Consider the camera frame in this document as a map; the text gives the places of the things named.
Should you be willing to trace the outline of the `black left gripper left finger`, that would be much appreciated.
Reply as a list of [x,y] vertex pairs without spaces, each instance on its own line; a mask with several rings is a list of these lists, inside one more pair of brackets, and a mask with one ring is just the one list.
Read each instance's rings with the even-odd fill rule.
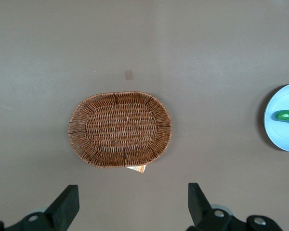
[[68,185],[44,212],[34,212],[0,231],[66,231],[79,212],[78,185]]

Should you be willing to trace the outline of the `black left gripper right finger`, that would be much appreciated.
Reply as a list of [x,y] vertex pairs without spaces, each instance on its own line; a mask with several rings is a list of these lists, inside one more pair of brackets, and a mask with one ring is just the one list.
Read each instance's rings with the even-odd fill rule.
[[188,209],[194,225],[189,231],[280,231],[271,218],[251,215],[243,222],[222,207],[213,208],[198,183],[188,184]]

